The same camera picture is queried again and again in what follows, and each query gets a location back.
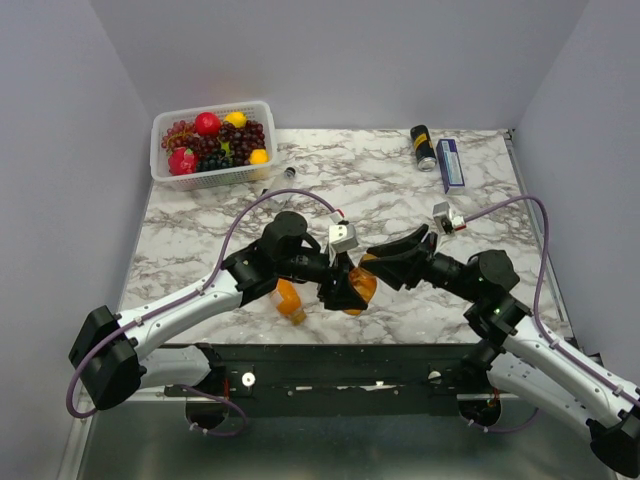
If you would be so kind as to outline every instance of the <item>marble countertop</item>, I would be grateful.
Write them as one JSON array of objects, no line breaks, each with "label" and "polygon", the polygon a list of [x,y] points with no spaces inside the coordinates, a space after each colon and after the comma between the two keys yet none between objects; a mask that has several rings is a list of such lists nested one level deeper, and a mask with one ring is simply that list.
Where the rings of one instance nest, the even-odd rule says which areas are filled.
[{"label": "marble countertop", "polygon": [[[406,130],[278,130],[280,172],[295,167],[296,187],[312,191],[341,208],[358,231],[357,263],[367,247],[403,237],[421,223],[433,225],[431,211],[448,200],[471,214],[520,193],[504,139],[495,131],[433,130],[458,144],[467,182],[465,195],[445,196],[438,169],[416,168]],[[210,272],[222,238],[234,216],[268,187],[271,180],[213,189],[177,192],[162,184],[152,188],[122,309],[137,307],[185,287]],[[330,224],[326,210],[294,196],[287,208],[304,215],[320,243]],[[273,218],[258,208],[240,223],[229,246],[233,252],[258,238]],[[444,238],[440,251],[465,262],[482,250],[504,249],[521,282],[513,294],[531,305],[540,264],[524,206],[510,206],[473,222],[455,238]],[[369,309],[352,317],[329,312],[315,297],[315,285],[297,286],[307,320],[294,327],[268,298],[206,320],[175,337],[175,342],[212,343],[447,343],[476,342],[463,313],[468,304],[423,284],[395,292],[378,282]],[[545,322],[570,334],[548,285],[542,292]]]}]

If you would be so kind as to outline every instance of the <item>white plastic basket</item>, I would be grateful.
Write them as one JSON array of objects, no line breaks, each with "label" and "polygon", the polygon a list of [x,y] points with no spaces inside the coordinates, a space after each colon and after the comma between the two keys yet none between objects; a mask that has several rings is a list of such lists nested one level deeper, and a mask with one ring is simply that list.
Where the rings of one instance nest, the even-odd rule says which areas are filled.
[{"label": "white plastic basket", "polygon": [[[169,155],[162,148],[162,137],[173,126],[173,122],[179,122],[180,120],[193,122],[198,114],[202,112],[215,113],[222,120],[227,114],[238,111],[243,112],[249,120],[262,124],[264,128],[264,145],[269,155],[267,163],[225,168],[224,170],[212,172],[192,173],[190,175],[173,176],[169,173]],[[273,125],[271,109],[269,105],[261,101],[229,103],[227,105],[214,105],[162,113],[155,118],[151,129],[151,176],[156,182],[166,183],[176,190],[195,190],[196,188],[251,182],[267,178],[271,171],[271,166],[276,163],[277,153],[276,129]]]}]

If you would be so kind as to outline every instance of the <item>blue box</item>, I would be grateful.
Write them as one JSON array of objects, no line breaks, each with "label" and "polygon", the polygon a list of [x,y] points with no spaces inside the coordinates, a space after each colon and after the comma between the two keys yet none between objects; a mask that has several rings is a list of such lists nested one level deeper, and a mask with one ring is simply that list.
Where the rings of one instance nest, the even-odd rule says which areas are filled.
[{"label": "blue box", "polygon": [[458,147],[456,141],[451,138],[443,138],[436,147],[440,173],[444,184],[444,193],[458,194],[464,192],[464,175],[460,166]]}]

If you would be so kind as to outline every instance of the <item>orange plastic bottle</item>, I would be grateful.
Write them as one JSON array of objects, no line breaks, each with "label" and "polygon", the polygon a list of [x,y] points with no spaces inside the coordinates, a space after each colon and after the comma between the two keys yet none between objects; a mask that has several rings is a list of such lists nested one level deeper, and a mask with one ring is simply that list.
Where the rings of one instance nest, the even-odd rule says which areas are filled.
[{"label": "orange plastic bottle", "polygon": [[290,281],[278,279],[276,289],[269,296],[276,309],[294,325],[300,325],[307,318],[298,292]]},{"label": "orange plastic bottle", "polygon": [[[368,272],[360,265],[363,260],[373,260],[375,255],[371,255],[370,253],[365,253],[360,259],[360,263],[356,268],[349,272],[349,282],[353,285],[353,288],[356,289],[356,292],[360,294],[367,304],[373,298],[373,295],[376,293],[376,288],[378,288],[378,279],[372,273]],[[360,315],[362,310],[345,310],[345,313],[349,315]]]}]

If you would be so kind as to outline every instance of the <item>white wall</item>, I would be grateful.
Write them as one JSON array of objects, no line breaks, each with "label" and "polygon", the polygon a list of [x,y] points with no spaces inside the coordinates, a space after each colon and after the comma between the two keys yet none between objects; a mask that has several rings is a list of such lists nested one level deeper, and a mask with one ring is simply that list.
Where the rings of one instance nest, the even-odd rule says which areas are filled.
[{"label": "white wall", "polygon": [[576,336],[640,383],[640,3],[592,0],[520,122]]},{"label": "white wall", "polygon": [[586,0],[91,0],[152,116],[261,98],[281,127],[513,127]]},{"label": "white wall", "polygon": [[66,355],[115,306],[149,186],[149,116],[86,0],[0,15],[0,477],[55,478]]}]

